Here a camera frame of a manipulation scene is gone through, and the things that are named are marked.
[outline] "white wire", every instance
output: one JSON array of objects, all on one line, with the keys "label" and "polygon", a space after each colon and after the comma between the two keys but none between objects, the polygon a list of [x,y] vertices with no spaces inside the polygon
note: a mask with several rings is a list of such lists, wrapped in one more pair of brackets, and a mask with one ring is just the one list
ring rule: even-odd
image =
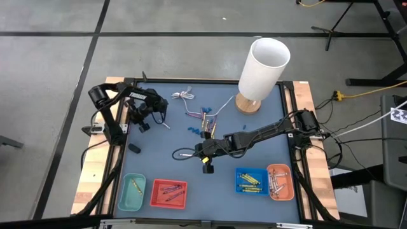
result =
[{"label": "white wire", "polygon": [[[186,100],[185,100],[185,99],[193,99],[193,98],[195,97],[195,95],[188,93],[188,92],[191,91],[191,89],[192,89],[192,88],[191,88],[190,86],[188,86],[188,88],[186,89],[186,92],[175,92],[175,93],[173,93],[173,94],[171,95],[171,99],[182,98],[183,101],[184,101],[184,104],[185,104],[185,110],[186,110],[188,113],[190,113],[190,114],[196,114],[196,115],[201,115],[201,113],[189,111],[189,110],[188,110],[188,106],[186,105]],[[229,100],[228,100],[225,104],[223,104],[223,106],[221,106],[221,108],[220,108],[215,114],[207,114],[206,116],[211,117],[211,116],[216,116],[216,115],[218,115],[219,112],[221,112],[221,110],[222,110],[226,105],[228,105],[228,103],[232,100],[233,97],[234,97],[234,95],[232,95],[232,96],[229,98]]]},{"label": "white wire", "polygon": [[[405,104],[407,104],[407,101],[404,102],[404,103],[402,103],[402,104],[400,104],[400,106],[396,107],[395,109],[399,109],[399,108],[401,108],[402,106],[404,106]],[[363,128],[363,127],[367,127],[368,125],[370,125],[370,124],[372,124],[372,123],[374,123],[374,122],[376,122],[376,121],[378,121],[378,120],[381,120],[382,118],[384,118],[384,117],[386,117],[387,115],[391,114],[391,112],[392,112],[392,111],[389,111],[389,112],[386,113],[385,115],[383,115],[383,116],[381,116],[381,117],[379,117],[379,118],[377,118],[377,119],[375,119],[375,120],[373,120],[373,121],[371,121],[371,122],[369,122],[369,123],[367,123],[367,124],[364,124],[364,125],[362,125],[362,126],[360,126],[360,127],[353,128],[352,130],[348,130],[348,131],[346,131],[346,132],[344,132],[344,133],[338,134],[338,135],[336,135],[336,136],[333,137],[333,138],[337,138],[337,137],[343,136],[343,135],[345,135],[345,134],[349,134],[349,133],[351,133],[351,132],[353,132],[353,131],[355,131],[355,130],[359,130],[359,129]]]}]

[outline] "red tray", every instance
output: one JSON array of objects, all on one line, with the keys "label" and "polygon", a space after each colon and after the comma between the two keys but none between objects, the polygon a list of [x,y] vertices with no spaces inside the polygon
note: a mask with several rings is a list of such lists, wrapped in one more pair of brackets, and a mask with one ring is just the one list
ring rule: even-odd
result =
[{"label": "red tray", "polygon": [[186,190],[188,184],[185,181],[171,181],[155,179],[150,205],[152,207],[165,207],[171,209],[184,209],[186,204]]}]

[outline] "white lamp shade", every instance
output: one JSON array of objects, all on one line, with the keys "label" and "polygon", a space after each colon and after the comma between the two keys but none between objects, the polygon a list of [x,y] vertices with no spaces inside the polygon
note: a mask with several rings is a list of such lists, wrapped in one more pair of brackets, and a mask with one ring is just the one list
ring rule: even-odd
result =
[{"label": "white lamp shade", "polygon": [[265,99],[286,68],[290,56],[287,46],[276,39],[255,40],[239,80],[239,92],[252,101]]}]

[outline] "blue object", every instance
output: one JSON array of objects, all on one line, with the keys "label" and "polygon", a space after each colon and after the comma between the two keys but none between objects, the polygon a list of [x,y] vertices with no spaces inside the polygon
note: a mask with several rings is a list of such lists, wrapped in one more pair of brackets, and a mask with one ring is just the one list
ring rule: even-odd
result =
[{"label": "blue object", "polygon": [[[136,182],[142,194],[140,195],[133,181]],[[123,178],[124,187],[121,191],[121,197],[118,208],[122,211],[138,211],[141,208],[146,187],[146,177],[142,174],[126,174]]]},{"label": "blue object", "polygon": [[[238,85],[137,82],[137,86],[154,88],[158,94],[167,99],[169,105],[165,123],[174,124],[171,125],[170,133],[158,125],[151,125],[148,131],[140,133],[138,125],[130,124],[128,142],[142,149],[142,153],[135,154],[129,149],[125,149],[117,194],[122,192],[125,174],[143,174],[147,178],[145,203],[137,212],[122,211],[116,206],[113,212],[115,218],[300,223],[296,198],[290,201],[275,201],[270,196],[235,193],[235,171],[238,167],[266,169],[270,164],[281,163],[288,165],[293,171],[287,135],[279,135],[255,144],[241,159],[234,159],[228,155],[214,158],[212,163],[214,174],[202,173],[203,164],[198,157],[185,161],[171,158],[171,153],[175,149],[194,148],[196,144],[204,141],[195,134],[185,132],[188,127],[200,128],[202,121],[185,117],[184,101],[171,99],[171,94],[181,92],[191,86],[195,98],[187,101],[188,109],[199,112],[202,104],[207,104],[206,106],[211,106],[214,111],[217,111],[232,95],[239,93]],[[140,103],[142,101],[136,101],[136,106],[139,106]],[[230,101],[217,116],[218,125],[216,125],[215,138],[222,139],[225,134],[242,131],[243,124],[247,124],[247,130],[255,130],[274,123],[284,117],[282,108],[278,85],[274,86],[269,96],[261,101],[261,109],[255,114],[242,114],[236,109],[234,101]],[[149,115],[145,118],[145,122],[154,123],[154,120]],[[149,201],[154,179],[188,182],[185,209],[151,207]]]},{"label": "blue object", "polygon": [[[240,184],[251,184],[245,179],[241,178],[240,175],[248,174],[254,179],[258,180],[260,184],[258,188],[262,190],[259,193],[243,192],[242,187],[239,187]],[[268,188],[268,172],[266,169],[256,169],[256,168],[236,168],[236,193],[243,193],[249,195],[269,195]]]}]

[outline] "gray floor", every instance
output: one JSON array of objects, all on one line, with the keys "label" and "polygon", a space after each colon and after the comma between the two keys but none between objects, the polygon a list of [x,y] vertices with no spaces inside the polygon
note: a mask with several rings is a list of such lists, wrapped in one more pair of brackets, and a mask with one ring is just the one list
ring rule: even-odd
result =
[{"label": "gray floor", "polygon": [[[102,0],[0,1],[0,31],[94,31]],[[322,3],[314,8],[290,1],[112,0],[102,31],[251,31],[311,32],[311,25],[330,28],[347,7]],[[394,7],[384,1],[385,9]],[[404,22],[390,16],[396,29]],[[370,4],[355,4],[338,30],[384,32]],[[80,128],[95,111],[87,91],[106,76],[238,79],[254,38],[100,38],[67,140],[45,217],[67,216],[79,179],[79,158],[88,137]],[[280,39],[291,51],[282,80],[309,81],[314,102],[333,90],[352,95],[372,88],[347,87],[344,79],[381,78],[402,60],[387,39]],[[0,148],[0,221],[26,219],[51,157],[62,120],[85,59],[90,38],[0,38],[0,135],[25,143],[24,149]],[[328,128],[337,129],[379,108],[382,94],[405,95],[397,88],[335,103]],[[326,107],[318,117],[325,120]],[[380,136],[372,125],[343,138]],[[351,145],[365,166],[382,161],[380,142]],[[336,146],[327,141],[329,155]],[[359,169],[348,149],[343,165]]]}]

